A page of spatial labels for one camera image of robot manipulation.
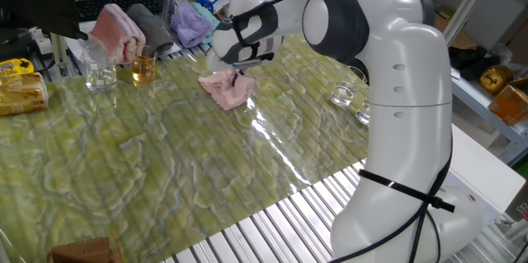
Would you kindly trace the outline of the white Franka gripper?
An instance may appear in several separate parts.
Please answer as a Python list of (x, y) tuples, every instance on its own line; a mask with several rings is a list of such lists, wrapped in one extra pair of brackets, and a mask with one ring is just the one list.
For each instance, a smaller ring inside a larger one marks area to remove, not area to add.
[(235, 87), (238, 76), (245, 76), (248, 68), (269, 64), (275, 57), (275, 48), (264, 49), (254, 46), (214, 45), (206, 55), (206, 65), (211, 72), (223, 72), (231, 69), (235, 71), (232, 87)]

